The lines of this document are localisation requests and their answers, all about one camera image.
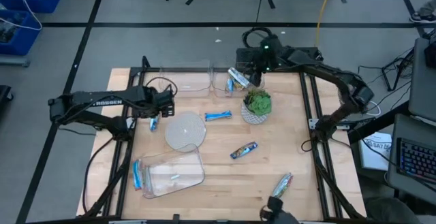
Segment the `keyboard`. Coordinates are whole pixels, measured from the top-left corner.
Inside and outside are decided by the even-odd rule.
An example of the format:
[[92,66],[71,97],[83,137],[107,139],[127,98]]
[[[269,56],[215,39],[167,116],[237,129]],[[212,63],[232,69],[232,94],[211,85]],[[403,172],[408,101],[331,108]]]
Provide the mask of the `keyboard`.
[[436,150],[401,139],[399,167],[412,176],[436,183]]

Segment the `wooden tabletop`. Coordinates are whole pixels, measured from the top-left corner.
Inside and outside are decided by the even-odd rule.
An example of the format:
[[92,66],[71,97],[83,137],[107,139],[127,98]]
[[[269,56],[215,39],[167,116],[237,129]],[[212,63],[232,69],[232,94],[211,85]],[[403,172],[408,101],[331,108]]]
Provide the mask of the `wooden tabletop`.
[[[113,69],[108,90],[123,90],[127,87],[129,69]],[[147,73],[146,80],[158,76]],[[168,74],[179,87],[188,87],[186,82],[204,84],[205,74]],[[291,187],[282,197],[283,209],[291,212],[298,220],[320,221],[322,211],[317,191],[315,168],[312,154],[304,153],[300,145],[309,139],[305,107],[298,74],[266,74],[265,89],[272,97],[272,112],[261,125],[249,125],[240,115],[242,98],[218,97],[213,87],[207,97],[183,97],[175,99],[176,116],[183,111],[192,111],[204,120],[205,112],[232,111],[231,119],[220,119],[206,124],[206,138],[199,147],[205,180],[203,183],[154,199],[146,199],[141,191],[135,191],[131,167],[124,199],[123,219],[171,219],[180,214],[181,219],[197,220],[259,220],[260,208],[268,196],[288,172],[293,173]],[[313,104],[309,79],[308,93]],[[160,87],[159,80],[151,86]],[[318,91],[324,114],[330,114],[339,107],[335,85],[317,79]],[[120,115],[122,106],[105,107],[102,114]],[[150,132],[149,120],[138,121],[131,162],[138,157],[153,156],[171,150],[165,140],[165,128],[172,118],[160,120],[158,130]],[[100,131],[94,141],[93,153],[111,135]],[[337,131],[333,138],[348,142],[347,134]],[[258,148],[241,157],[231,159],[229,154],[248,142],[257,142]],[[99,197],[108,183],[115,142],[96,156],[89,170],[87,206]],[[354,208],[366,215],[360,186],[354,167],[351,150],[330,141],[330,152],[338,187]],[[113,193],[111,214],[115,212],[119,190]],[[330,191],[326,188],[330,215],[334,216]],[[82,214],[79,204],[78,214]]]

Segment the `yellow cable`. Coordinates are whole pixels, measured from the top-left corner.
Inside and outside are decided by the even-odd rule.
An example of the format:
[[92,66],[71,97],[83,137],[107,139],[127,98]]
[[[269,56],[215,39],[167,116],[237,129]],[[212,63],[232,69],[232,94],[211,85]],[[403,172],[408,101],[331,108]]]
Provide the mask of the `yellow cable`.
[[315,47],[318,47],[318,43],[320,42],[320,25],[321,25],[322,14],[324,13],[324,8],[326,7],[326,4],[327,4],[327,0],[324,0],[320,11],[320,17],[318,17],[318,24],[316,26]]

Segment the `white plant pot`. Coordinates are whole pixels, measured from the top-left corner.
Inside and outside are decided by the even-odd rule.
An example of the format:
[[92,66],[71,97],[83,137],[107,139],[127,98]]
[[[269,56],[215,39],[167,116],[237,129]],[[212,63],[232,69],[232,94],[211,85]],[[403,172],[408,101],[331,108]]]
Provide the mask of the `white plant pot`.
[[245,103],[243,103],[240,113],[242,114],[245,122],[251,125],[259,125],[265,122],[265,120],[268,118],[269,115],[269,114],[265,114],[262,116],[257,116],[256,114],[248,110],[248,107],[245,105]]

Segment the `potted plant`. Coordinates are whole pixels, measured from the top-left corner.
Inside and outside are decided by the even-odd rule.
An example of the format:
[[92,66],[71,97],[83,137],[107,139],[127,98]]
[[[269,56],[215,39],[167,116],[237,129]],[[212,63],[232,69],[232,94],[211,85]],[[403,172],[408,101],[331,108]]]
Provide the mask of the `potted plant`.
[[258,125],[268,118],[271,109],[271,96],[268,92],[262,89],[253,89],[245,96],[241,113],[245,122]]

